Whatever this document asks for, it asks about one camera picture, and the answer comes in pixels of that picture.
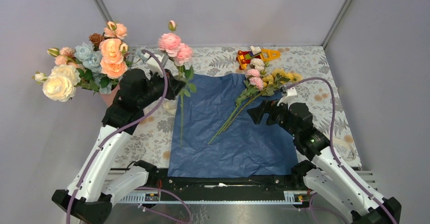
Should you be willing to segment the pink rose stem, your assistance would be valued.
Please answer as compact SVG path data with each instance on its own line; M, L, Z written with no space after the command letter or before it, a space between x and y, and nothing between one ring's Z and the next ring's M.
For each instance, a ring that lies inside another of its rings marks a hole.
M178 79L185 82L185 85L179 91L179 102L181 106L181 127L180 127L180 145L183 144L184 133L184 98L190 97L191 93L196 92L196 86L191 83L194 76L193 66L186 68L186 64L191 61L193 49L182 42L182 39L175 33L177 23L173 20L168 22L169 33L164 33L158 39L158 48L164 52L177 68Z

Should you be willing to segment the blue paper bouquet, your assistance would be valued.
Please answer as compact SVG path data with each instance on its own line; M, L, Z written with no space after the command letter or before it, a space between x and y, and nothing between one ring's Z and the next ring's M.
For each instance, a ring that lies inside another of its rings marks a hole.
M293 137L277 125L256 125L241 110L227 130L245 76L196 74L196 93L177 103L168 175L171 177L236 178L288 175L298 158Z

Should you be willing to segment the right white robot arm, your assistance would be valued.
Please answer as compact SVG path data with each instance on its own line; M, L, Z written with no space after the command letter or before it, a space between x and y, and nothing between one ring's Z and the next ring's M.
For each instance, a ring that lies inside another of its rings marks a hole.
M288 105L287 99L263 100L247 113L255 124L267 114L266 125L278 125L288 132L296 150L305 156L291 169L293 187L307 187L325 198L349 223L399 223L399 201L379 193L337 155L331 141L315 128L306 104Z

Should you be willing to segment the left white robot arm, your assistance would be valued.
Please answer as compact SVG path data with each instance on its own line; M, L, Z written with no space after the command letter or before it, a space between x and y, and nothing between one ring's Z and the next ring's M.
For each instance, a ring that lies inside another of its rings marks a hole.
M112 208L133 190L151 189L160 181L158 168L139 160L111 183L105 183L119 150L131 138L137 125L149 114L144 109L160 107L166 99L173 100L185 86L165 68L167 55L143 50L150 73L139 68L124 73L114 90L111 104L102 119L94 147L77 177L67 188L56 190L52 201L65 214L66 223L74 217L85 223L104 223Z

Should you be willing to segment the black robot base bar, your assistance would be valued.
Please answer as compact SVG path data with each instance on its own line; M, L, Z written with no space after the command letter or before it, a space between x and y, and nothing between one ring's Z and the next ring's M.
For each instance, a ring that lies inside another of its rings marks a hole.
M172 177L168 176L166 168L150 167L150 175L147 183L137 188L139 191L161 191L174 197L176 191L191 191L203 189L237 190L251 189L257 191L307 191L304 177L316 167L305 160L291 169L288 175L252 175L239 178L197 178L197 177Z

